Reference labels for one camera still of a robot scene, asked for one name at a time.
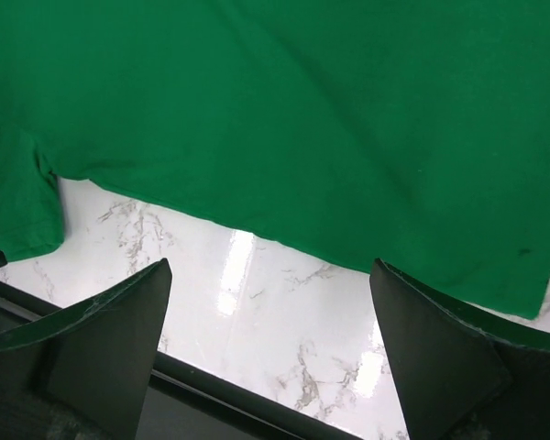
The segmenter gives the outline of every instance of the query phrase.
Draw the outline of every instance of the green fabric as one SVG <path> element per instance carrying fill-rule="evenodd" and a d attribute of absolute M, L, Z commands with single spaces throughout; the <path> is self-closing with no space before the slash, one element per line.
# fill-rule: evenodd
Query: green fabric
<path fill-rule="evenodd" d="M 534 317 L 550 2 L 0 0 L 11 259 L 63 239 L 53 174 Z"/>

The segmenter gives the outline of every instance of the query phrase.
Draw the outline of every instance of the marble countertop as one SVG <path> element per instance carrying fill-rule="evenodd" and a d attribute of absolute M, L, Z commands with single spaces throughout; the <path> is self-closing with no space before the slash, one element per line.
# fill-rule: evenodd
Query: marble countertop
<path fill-rule="evenodd" d="M 165 257 L 160 351 L 362 438 L 408 438 L 367 274 L 88 181 L 60 188 L 65 243 L 1 281 L 65 307 Z M 514 320 L 550 332 L 550 285 L 536 320 Z"/>

